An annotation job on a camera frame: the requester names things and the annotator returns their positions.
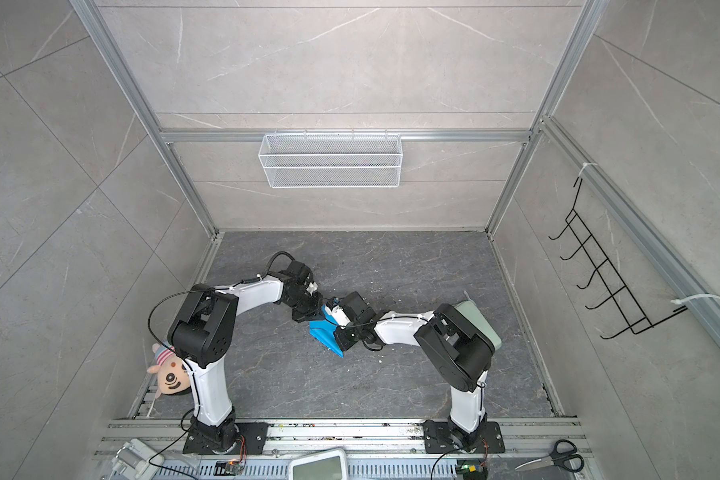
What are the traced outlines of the blue square paper sheet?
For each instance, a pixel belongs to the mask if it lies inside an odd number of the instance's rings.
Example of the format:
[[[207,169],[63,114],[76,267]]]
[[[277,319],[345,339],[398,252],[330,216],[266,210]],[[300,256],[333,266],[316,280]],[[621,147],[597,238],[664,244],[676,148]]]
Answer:
[[[312,320],[309,322],[309,333],[330,351],[340,358],[343,358],[344,352],[335,338],[335,331],[339,327],[339,324],[333,318],[330,310],[325,306],[321,308],[321,315],[320,320]]]

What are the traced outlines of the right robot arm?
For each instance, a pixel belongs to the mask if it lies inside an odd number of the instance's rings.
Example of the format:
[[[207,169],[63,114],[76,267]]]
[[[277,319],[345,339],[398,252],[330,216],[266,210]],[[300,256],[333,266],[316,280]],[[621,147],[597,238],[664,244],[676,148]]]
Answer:
[[[484,388],[502,340],[473,300],[422,313],[378,313],[353,292],[329,301],[321,312],[310,333],[339,357],[358,343],[372,351],[391,345],[420,348],[450,387],[451,442],[466,449],[487,438]]]

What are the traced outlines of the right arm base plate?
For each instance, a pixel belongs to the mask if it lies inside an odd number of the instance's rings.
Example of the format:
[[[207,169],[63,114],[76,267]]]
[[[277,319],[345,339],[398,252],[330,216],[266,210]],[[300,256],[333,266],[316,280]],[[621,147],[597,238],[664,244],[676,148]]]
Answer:
[[[489,454],[506,452],[503,434],[497,422],[482,420],[477,429],[467,433],[452,421],[426,420],[421,424],[425,451],[442,454],[450,450]]]

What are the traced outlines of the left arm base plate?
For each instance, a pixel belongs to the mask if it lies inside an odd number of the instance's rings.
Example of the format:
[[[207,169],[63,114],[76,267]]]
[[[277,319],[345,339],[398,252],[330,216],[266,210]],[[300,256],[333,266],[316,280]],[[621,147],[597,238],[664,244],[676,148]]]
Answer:
[[[182,452],[198,455],[234,455],[245,452],[261,455],[266,443],[269,424],[266,422],[226,423],[209,426],[193,422]]]

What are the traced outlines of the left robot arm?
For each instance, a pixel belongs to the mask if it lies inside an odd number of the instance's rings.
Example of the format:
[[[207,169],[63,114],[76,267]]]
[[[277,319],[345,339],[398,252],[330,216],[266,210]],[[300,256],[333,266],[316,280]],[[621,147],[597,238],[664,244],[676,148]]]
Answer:
[[[195,422],[211,430],[233,421],[224,359],[238,315],[268,304],[283,304],[302,322],[320,312],[322,298],[312,270],[293,260],[231,286],[194,285],[167,333],[169,345],[189,367]]]

